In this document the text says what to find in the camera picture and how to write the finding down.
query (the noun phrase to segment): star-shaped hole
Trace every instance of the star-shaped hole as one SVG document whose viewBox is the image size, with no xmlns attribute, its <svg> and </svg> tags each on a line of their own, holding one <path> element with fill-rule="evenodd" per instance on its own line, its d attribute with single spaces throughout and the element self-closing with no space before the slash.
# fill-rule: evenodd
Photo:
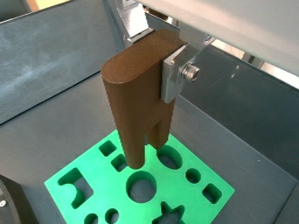
<svg viewBox="0 0 299 224">
<path fill-rule="evenodd" d="M 184 206 L 171 208 L 165 202 L 161 203 L 163 215 L 153 219 L 152 224 L 184 224 L 183 212 Z"/>
</svg>

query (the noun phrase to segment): gray floor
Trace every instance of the gray floor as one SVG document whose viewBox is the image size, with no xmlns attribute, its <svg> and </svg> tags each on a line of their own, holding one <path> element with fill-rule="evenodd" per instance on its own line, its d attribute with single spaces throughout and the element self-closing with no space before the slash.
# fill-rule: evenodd
<svg viewBox="0 0 299 224">
<path fill-rule="evenodd" d="M 98 75 L 0 126 L 0 172 L 22 185 L 40 223 L 64 223 L 44 180 L 113 129 Z M 273 223 L 296 180 L 181 97 L 172 134 L 236 189 L 215 223 Z"/>
</svg>

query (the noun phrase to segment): oval hole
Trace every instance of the oval hole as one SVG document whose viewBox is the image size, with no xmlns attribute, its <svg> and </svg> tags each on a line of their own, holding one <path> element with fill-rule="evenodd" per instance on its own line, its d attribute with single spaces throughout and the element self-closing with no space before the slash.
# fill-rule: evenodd
<svg viewBox="0 0 299 224">
<path fill-rule="evenodd" d="M 133 173 L 126 180 L 125 192 L 136 203 L 149 201 L 156 193 L 155 177 L 145 171 Z"/>
<path fill-rule="evenodd" d="M 117 223 L 117 219 L 118 219 L 118 212 L 114 208 L 110 208 L 106 210 L 106 214 L 105 214 L 105 220 L 108 224 L 114 224 Z"/>
<path fill-rule="evenodd" d="M 90 213 L 84 220 L 84 224 L 98 224 L 98 217 Z"/>
<path fill-rule="evenodd" d="M 156 151 L 156 156 L 161 164 L 169 169 L 177 170 L 183 166 L 183 158 L 173 147 L 165 145 Z"/>
<path fill-rule="evenodd" d="M 185 172 L 185 178 L 192 184 L 197 184 L 201 180 L 201 174 L 196 169 L 189 169 Z"/>
</svg>

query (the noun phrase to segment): bolt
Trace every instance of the bolt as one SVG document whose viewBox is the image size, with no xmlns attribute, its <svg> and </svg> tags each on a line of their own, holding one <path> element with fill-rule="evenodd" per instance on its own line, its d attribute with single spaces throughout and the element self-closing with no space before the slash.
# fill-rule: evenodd
<svg viewBox="0 0 299 224">
<path fill-rule="evenodd" d="M 5 206 L 5 200 L 1 200 L 0 201 L 0 207 L 4 207 Z"/>
<path fill-rule="evenodd" d="M 181 69 L 181 77 L 189 82 L 196 81 L 199 73 L 200 69 L 191 62 Z"/>
</svg>

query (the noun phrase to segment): green shape sorter board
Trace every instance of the green shape sorter board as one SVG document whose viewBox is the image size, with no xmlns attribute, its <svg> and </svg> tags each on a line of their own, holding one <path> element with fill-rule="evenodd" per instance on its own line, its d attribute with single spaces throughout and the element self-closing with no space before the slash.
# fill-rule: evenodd
<svg viewBox="0 0 299 224">
<path fill-rule="evenodd" d="M 216 172 L 200 161 L 179 140 L 169 135 L 164 147 L 144 147 L 144 166 L 133 170 L 113 131 L 46 181 L 45 186 L 66 223 L 109 223 L 117 213 L 116 224 L 159 223 L 163 211 L 180 211 L 180 224 L 211 223 L 235 192 Z M 168 157 L 175 167 L 161 162 Z M 92 189 L 85 199 L 74 186 L 84 178 Z M 149 201 L 129 198 L 134 181 L 147 179 L 155 186 Z"/>
</svg>

